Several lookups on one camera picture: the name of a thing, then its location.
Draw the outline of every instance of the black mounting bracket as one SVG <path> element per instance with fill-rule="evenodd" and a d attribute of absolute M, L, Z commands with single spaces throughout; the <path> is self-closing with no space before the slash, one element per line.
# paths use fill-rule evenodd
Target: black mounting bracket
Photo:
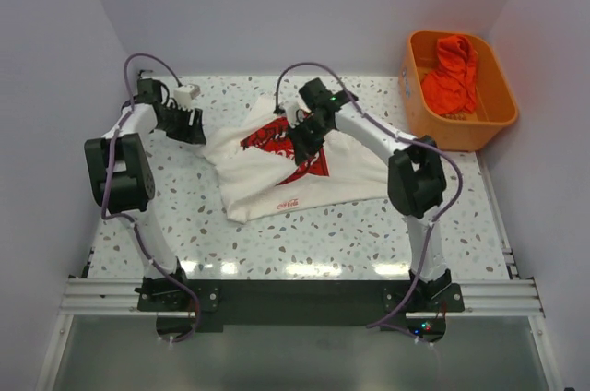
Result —
<path fill-rule="evenodd" d="M 166 133 L 166 137 L 193 145 L 205 145 L 207 138 L 203 132 L 203 110 L 190 110 L 167 105 L 156 104 L 156 117 L 159 130 Z"/>
<path fill-rule="evenodd" d="M 409 278 L 414 280 L 414 273 L 410 270 Z M 446 292 L 446 290 L 453 285 L 451 279 L 451 270 L 449 268 L 444 270 L 442 276 L 435 280 L 425 282 L 422 279 L 416 284 L 416 297 L 425 302 L 434 301 L 439 294 Z"/>
<path fill-rule="evenodd" d="M 404 297 L 411 280 L 187 280 L 202 311 L 199 332 L 222 332 L 225 325 L 366 326 L 390 312 Z M 190 312 L 188 302 L 155 301 L 140 296 L 142 312 Z M 436 337 L 442 329 L 429 319 L 432 332 L 406 313 L 460 313 L 465 310 L 461 287 L 451 284 L 431 300 L 415 293 L 394 323 L 419 325 L 420 337 Z M 182 334 L 194 316 L 158 317 L 160 334 Z"/>
<path fill-rule="evenodd" d="M 176 271 L 170 276 L 183 285 L 186 283 L 186 274 L 178 260 Z M 151 311 L 182 310 L 187 309 L 190 304 L 188 295 L 167 278 L 144 278 L 141 287 L 134 291 L 143 301 L 151 304 Z"/>

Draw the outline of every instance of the cable connector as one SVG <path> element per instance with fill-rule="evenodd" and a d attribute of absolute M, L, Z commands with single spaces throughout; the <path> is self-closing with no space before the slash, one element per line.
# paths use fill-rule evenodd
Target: cable connector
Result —
<path fill-rule="evenodd" d="M 191 108 L 191 102 L 201 94 L 201 89 L 196 84 L 186 84 L 174 89 L 174 99 L 179 107 Z"/>
<path fill-rule="evenodd" d="M 358 114 L 360 114 L 360 117 L 362 117 L 363 119 L 365 117 L 367 117 L 367 112 L 365 112 L 362 107 L 355 101 L 355 103 L 353 103 L 353 106 L 355 108 L 355 110 L 357 111 Z"/>
<path fill-rule="evenodd" d="M 144 70 L 143 68 L 141 70 L 139 70 L 139 72 L 137 73 L 137 78 L 141 79 L 144 75 L 144 73 L 153 73 L 154 70 Z"/>
<path fill-rule="evenodd" d="M 285 109 L 283 108 L 283 104 L 280 103 L 279 105 L 277 105 L 275 107 L 275 110 L 273 111 L 274 114 L 276 114 L 277 116 L 282 116 L 283 114 L 285 114 Z"/>

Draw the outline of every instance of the black metal plate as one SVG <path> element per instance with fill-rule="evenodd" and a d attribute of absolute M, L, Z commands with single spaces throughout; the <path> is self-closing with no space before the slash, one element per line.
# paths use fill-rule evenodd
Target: black metal plate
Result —
<path fill-rule="evenodd" d="M 391 311 L 409 280 L 188 280 L 201 301 L 201 331 L 224 325 L 365 326 Z M 408 312 L 463 312 L 463 295 L 452 284 L 429 303 L 412 301 Z M 139 300 L 139 311 L 187 311 Z"/>

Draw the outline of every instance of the coca-cola logo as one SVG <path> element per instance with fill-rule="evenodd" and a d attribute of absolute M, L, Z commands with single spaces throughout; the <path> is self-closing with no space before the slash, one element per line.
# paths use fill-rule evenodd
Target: coca-cola logo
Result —
<path fill-rule="evenodd" d="M 277 205 L 277 209 L 293 208 L 299 204 L 299 199 L 291 199 L 287 202 L 282 202 Z"/>
<path fill-rule="evenodd" d="M 287 137 L 287 119 L 278 117 L 269 124 L 254 131 L 248 137 L 240 142 L 243 149 L 248 147 L 256 147 L 263 149 L 268 153 L 278 154 L 287 159 L 295 160 L 295 152 L 293 151 L 293 144 Z M 282 184 L 289 184 L 294 182 L 305 174 L 314 174 L 316 176 L 329 176 L 328 165 L 325 160 L 324 149 L 302 163 L 299 168 L 287 179 L 281 182 Z"/>

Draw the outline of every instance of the glass panel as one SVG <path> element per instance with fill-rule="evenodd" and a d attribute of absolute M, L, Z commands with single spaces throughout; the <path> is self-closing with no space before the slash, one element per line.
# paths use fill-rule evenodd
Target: glass panel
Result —
<path fill-rule="evenodd" d="M 155 318 L 77 317 L 56 390 L 547 390 L 526 318 L 448 319 L 435 345 L 359 327 L 227 326 L 170 347 Z"/>

